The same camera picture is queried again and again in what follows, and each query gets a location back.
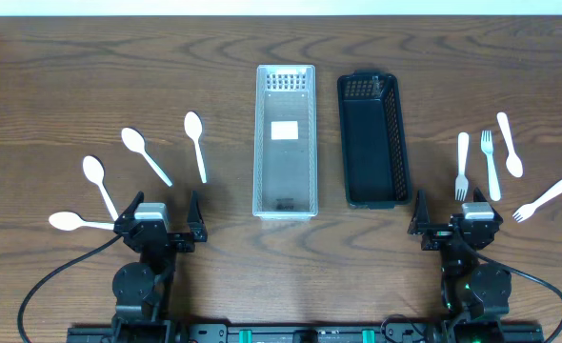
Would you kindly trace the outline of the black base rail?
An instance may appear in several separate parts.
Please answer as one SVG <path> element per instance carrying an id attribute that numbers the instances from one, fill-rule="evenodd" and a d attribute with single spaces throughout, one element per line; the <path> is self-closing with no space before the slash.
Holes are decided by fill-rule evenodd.
<path id="1" fill-rule="evenodd" d="M 227 326 L 194 324 L 189 327 L 129 326 L 69 328 L 68 342 L 170 343 L 375 343 L 375 342 L 543 342 L 540 326 L 480 322 L 458 324 L 444 334 L 433 323 L 391 321 L 373 326 Z"/>

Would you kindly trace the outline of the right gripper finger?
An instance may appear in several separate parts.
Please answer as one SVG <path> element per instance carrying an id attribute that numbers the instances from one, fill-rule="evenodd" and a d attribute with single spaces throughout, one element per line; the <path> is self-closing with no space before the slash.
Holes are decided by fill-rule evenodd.
<path id="1" fill-rule="evenodd" d="M 408 228 L 408 233 L 423 233 L 430 224 L 426 195 L 419 190 L 416 195 L 414 213 Z"/>
<path id="2" fill-rule="evenodd" d="M 474 203 L 480 204 L 482 208 L 487 208 L 487 210 L 492 213 L 492 220 L 499 221 L 499 222 L 503 221 L 503 217 L 492 206 L 489 199 L 484 195 L 484 193 L 478 187 L 476 187 L 473 190 L 472 199 Z"/>

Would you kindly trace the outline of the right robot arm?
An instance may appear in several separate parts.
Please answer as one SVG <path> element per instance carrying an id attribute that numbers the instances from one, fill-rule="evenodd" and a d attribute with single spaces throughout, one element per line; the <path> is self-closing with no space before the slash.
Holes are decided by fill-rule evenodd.
<path id="1" fill-rule="evenodd" d="M 477 253 L 490 245 L 503 219 L 480 190 L 447 224 L 431 222 L 426 195 L 416 195 L 408 233 L 421 237 L 423 251 L 441 257 L 441 298 L 448 313 L 424 332 L 428 342 L 504 342 L 500 319 L 509 313 L 512 276 Z"/>

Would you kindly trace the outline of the black plastic basket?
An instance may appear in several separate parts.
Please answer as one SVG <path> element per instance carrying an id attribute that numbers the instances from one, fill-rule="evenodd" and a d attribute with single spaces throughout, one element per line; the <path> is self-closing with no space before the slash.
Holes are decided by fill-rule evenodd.
<path id="1" fill-rule="evenodd" d="M 398 80 L 355 71 L 337 79 L 345 193 L 357 209 L 411 202 L 412 187 Z"/>

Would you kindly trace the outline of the clear plastic basket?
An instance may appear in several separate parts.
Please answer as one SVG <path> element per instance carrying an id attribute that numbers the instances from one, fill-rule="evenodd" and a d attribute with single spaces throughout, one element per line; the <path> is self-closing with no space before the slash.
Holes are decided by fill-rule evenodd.
<path id="1" fill-rule="evenodd" d="M 252 214 L 309 220 L 318 214 L 313 65 L 256 70 Z"/>

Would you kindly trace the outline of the white plastic spoon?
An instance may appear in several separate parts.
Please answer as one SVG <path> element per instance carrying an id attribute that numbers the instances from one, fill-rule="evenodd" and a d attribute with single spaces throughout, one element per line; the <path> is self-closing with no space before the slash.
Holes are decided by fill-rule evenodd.
<path id="1" fill-rule="evenodd" d="M 102 198 L 106 205 L 106 208 L 113 220 L 118 218 L 118 212 L 113 205 L 110 195 L 104 185 L 105 170 L 102 163 L 92 155 L 87 155 L 83 159 L 82 163 L 84 175 L 87 179 L 95 184 L 99 191 L 101 192 Z"/>
<path id="2" fill-rule="evenodd" d="M 139 131 L 133 128 L 123 128 L 121 130 L 121 139 L 130 151 L 139 153 L 146 159 L 154 172 L 163 180 L 163 182 L 168 187 L 172 186 L 172 181 L 169 179 L 169 177 L 147 153 L 145 138 Z"/>
<path id="3" fill-rule="evenodd" d="M 506 167 L 507 167 L 509 173 L 513 177 L 520 178 L 520 177 L 523 176 L 524 169 L 523 169 L 522 161 L 521 161 L 520 157 L 517 155 L 517 153 L 515 151 L 515 148 L 514 148 L 511 126 L 510 126 L 508 116 L 504 112 L 499 112 L 496 115 L 496 119 L 497 119 L 499 128 L 501 130 L 502 136 L 504 138 L 504 141 L 506 143 L 507 150 L 508 150 L 508 157 L 506 159 Z"/>
<path id="4" fill-rule="evenodd" d="M 61 231 L 74 231 L 78 228 L 88 227 L 100 230 L 112 231 L 113 223 L 102 223 L 84 220 L 75 212 L 56 212 L 49 217 L 50 224 Z"/>
<path id="5" fill-rule="evenodd" d="M 207 182 L 207 174 L 204 165 L 203 155 L 200 148 L 200 137 L 203 132 L 201 119 L 194 111 L 189 111 L 184 119 L 184 129 L 187 136 L 192 140 L 195 149 L 196 162 L 200 178 L 203 183 Z"/>

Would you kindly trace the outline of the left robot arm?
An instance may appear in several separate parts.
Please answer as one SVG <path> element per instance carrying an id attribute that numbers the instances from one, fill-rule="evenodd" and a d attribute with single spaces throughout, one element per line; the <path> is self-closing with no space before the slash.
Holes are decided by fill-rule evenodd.
<path id="1" fill-rule="evenodd" d="M 208 239 L 198 205 L 191 193 L 187 232 L 170 232 L 167 207 L 148 203 L 139 192 L 114 222 L 113 232 L 139 254 L 114 276 L 116 297 L 112 318 L 113 342 L 186 342 L 186 330 L 169 318 L 171 286 L 180 253 L 194 252 Z"/>

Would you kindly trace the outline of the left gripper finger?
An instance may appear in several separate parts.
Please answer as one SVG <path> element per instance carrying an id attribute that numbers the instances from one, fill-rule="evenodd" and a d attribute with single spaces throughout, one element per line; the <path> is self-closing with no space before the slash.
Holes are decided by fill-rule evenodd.
<path id="1" fill-rule="evenodd" d="M 138 192 L 133 198 L 129 206 L 118 216 L 114 222 L 115 227 L 121 227 L 134 219 L 134 214 L 140 204 L 144 202 L 145 195 L 143 192 Z"/>
<path id="2" fill-rule="evenodd" d="M 187 223 L 192 233 L 205 232 L 205 223 L 200 211 L 197 191 L 191 192 L 191 202 L 187 217 Z"/>

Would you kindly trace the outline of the white plastic fork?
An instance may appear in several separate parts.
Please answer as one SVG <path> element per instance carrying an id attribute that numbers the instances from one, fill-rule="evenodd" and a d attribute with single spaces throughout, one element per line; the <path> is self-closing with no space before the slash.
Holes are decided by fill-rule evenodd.
<path id="1" fill-rule="evenodd" d="M 531 203 L 524 204 L 520 208 L 518 208 L 512 218 L 521 223 L 527 219 L 529 219 L 537 209 L 541 206 L 549 202 L 550 200 L 554 199 L 556 196 L 562 193 L 562 179 L 556 182 L 553 186 L 551 186 L 548 190 L 546 190 L 542 195 L 540 195 L 536 200 Z"/>
<path id="2" fill-rule="evenodd" d="M 465 200 L 469 188 L 469 180 L 466 176 L 469 143 L 469 135 L 464 131 L 460 132 L 457 136 L 457 176 L 454 185 L 457 201 Z"/>
<path id="3" fill-rule="evenodd" d="M 501 199 L 501 190 L 499 185 L 498 176 L 493 159 L 493 142 L 492 132 L 482 131 L 480 140 L 481 151 L 485 154 L 487 160 L 487 173 L 489 184 L 489 195 L 492 201 L 499 201 Z"/>

